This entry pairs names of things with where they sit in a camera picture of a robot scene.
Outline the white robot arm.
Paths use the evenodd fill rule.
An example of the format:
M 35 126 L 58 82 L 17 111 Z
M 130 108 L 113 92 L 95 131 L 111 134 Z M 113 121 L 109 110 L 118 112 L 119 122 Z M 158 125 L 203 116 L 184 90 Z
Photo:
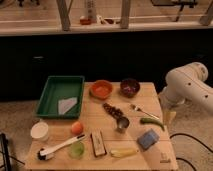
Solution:
M 166 86 L 159 94 L 161 106 L 171 109 L 191 100 L 213 115 L 213 88 L 205 84 L 207 78 L 208 69 L 200 62 L 170 70 L 165 77 Z

